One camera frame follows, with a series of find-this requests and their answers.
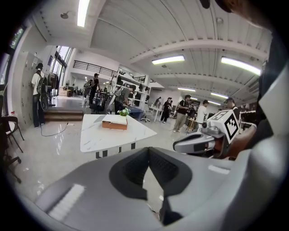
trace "white table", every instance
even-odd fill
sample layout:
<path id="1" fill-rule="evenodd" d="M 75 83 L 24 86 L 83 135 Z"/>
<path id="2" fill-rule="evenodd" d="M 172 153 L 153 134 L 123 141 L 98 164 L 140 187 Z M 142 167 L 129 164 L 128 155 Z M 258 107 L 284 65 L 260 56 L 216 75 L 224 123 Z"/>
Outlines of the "white table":
<path id="1" fill-rule="evenodd" d="M 131 144 L 131 149 L 134 149 L 136 141 L 157 134 L 129 115 L 126 117 L 127 130 L 103 128 L 104 117 L 105 115 L 84 115 L 80 137 L 81 152 L 96 151 L 98 158 L 99 152 L 102 151 L 103 157 L 106 157 L 109 148 L 119 147 L 121 152 L 122 145 Z"/>
<path id="2" fill-rule="evenodd" d="M 157 108 L 157 107 L 154 107 L 154 106 L 149 106 L 149 109 L 153 110 L 153 112 L 152 112 L 152 117 L 153 117 L 154 111 L 155 111 L 154 122 L 155 122 L 156 119 L 157 119 L 158 112 L 161 111 L 161 115 L 159 116 L 159 121 L 161 121 L 162 114 L 163 114 L 163 110 L 162 110 L 161 108 Z"/>

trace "black pants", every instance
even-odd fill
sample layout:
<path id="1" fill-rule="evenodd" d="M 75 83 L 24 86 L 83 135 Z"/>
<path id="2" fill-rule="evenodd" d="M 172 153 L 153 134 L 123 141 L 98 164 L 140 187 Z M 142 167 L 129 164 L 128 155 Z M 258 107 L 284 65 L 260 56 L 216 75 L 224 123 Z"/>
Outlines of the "black pants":
<path id="1" fill-rule="evenodd" d="M 163 111 L 161 121 L 167 122 L 168 116 L 170 111 Z"/>
<path id="2" fill-rule="evenodd" d="M 96 89 L 95 88 L 91 88 L 90 96 L 89 96 L 89 104 L 93 103 L 93 98 L 95 96 L 95 92 L 96 92 Z"/>
<path id="3" fill-rule="evenodd" d="M 39 123 L 44 124 L 44 112 L 39 101 L 40 95 L 33 95 L 32 98 L 32 111 L 34 127 L 38 127 Z"/>
<path id="4" fill-rule="evenodd" d="M 123 105 L 119 101 L 114 101 L 114 112 L 118 115 L 118 111 L 122 111 Z"/>

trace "khaki pants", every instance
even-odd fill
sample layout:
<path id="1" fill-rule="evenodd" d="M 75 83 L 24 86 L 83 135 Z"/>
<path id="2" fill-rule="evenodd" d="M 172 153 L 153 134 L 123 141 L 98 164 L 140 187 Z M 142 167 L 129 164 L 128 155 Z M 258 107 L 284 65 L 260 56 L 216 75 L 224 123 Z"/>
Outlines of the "khaki pants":
<path id="1" fill-rule="evenodd" d="M 181 129 L 181 127 L 185 124 L 185 121 L 186 121 L 186 115 L 177 113 L 177 118 L 176 118 L 175 126 L 173 129 L 176 131 Z"/>

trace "jeans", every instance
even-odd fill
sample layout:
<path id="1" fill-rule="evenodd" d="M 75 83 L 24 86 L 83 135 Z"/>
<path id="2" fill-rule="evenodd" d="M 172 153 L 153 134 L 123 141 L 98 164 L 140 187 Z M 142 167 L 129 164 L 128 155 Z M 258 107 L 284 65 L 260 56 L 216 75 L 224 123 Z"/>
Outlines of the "jeans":
<path id="1" fill-rule="evenodd" d="M 89 104 L 93 103 L 93 98 L 95 96 L 95 92 L 96 92 L 96 89 L 95 88 L 91 88 L 90 96 L 89 96 Z"/>
<path id="2" fill-rule="evenodd" d="M 174 130 L 179 130 L 185 124 L 186 114 L 177 113 L 177 118 L 174 126 Z"/>
<path id="3" fill-rule="evenodd" d="M 163 111 L 161 121 L 167 122 L 169 111 Z"/>
<path id="4" fill-rule="evenodd" d="M 122 111 L 122 109 L 123 109 L 123 105 L 119 101 L 115 100 L 114 101 L 114 112 L 115 112 L 115 114 L 119 115 L 118 111 Z"/>
<path id="5" fill-rule="evenodd" d="M 34 127 L 38 127 L 39 123 L 44 124 L 44 112 L 39 101 L 40 95 L 33 95 L 32 98 L 32 111 Z"/>

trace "raised platform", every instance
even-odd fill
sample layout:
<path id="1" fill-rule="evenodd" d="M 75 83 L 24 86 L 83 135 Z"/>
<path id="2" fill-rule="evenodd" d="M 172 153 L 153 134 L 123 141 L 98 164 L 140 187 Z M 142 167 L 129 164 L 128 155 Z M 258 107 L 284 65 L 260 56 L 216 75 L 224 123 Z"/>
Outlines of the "raised platform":
<path id="1" fill-rule="evenodd" d="M 45 121 L 82 121 L 82 110 L 71 110 L 63 107 L 50 107 L 45 113 Z"/>

